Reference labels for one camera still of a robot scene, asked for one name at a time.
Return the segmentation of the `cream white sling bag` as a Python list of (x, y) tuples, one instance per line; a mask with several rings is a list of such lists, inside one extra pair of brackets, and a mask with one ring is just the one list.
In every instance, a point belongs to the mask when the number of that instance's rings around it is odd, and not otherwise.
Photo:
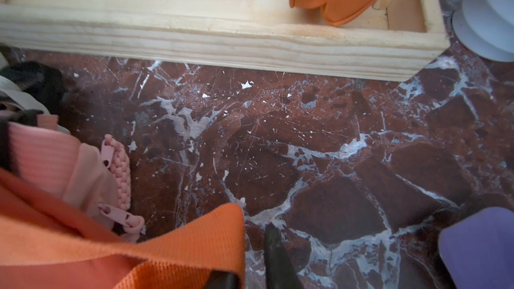
[(1, 141), (7, 140), (9, 121), (29, 126), (44, 127), (68, 134), (70, 131), (58, 124), (53, 115), (34, 97), (1, 76)]

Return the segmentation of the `pink sling bag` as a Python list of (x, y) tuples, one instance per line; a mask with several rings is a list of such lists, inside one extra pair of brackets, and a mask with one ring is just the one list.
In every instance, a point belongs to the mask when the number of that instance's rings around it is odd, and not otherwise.
[(100, 147), (58, 128), (58, 117), (42, 111), (1, 111), (1, 168), (75, 207), (135, 243), (145, 220), (129, 213), (131, 168), (124, 145), (105, 135)]

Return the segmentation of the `black sling bag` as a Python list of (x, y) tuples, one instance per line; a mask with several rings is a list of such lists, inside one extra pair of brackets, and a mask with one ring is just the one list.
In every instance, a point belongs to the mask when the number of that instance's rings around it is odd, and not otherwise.
[(2, 68), (1, 76), (42, 103), (51, 114), (60, 114), (66, 89), (62, 73), (56, 68), (35, 61), (22, 62)]

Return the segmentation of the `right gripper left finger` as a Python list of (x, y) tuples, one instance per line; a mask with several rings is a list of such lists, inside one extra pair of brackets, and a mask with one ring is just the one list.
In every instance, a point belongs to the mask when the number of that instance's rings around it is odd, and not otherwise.
[(239, 289), (240, 279), (232, 272), (213, 270), (203, 289)]

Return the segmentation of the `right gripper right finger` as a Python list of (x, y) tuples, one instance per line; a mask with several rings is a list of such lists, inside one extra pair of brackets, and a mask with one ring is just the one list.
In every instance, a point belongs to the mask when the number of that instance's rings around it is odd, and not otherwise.
[(264, 232), (264, 263), (267, 288), (304, 288), (283, 246), (281, 234), (272, 223)]

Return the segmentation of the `dark orange sling bag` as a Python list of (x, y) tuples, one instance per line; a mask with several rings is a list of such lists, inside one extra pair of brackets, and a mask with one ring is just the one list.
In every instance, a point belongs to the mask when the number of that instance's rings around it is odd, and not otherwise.
[(2, 288), (205, 288), (245, 280), (242, 210), (228, 203), (132, 244), (75, 207), (1, 172)]

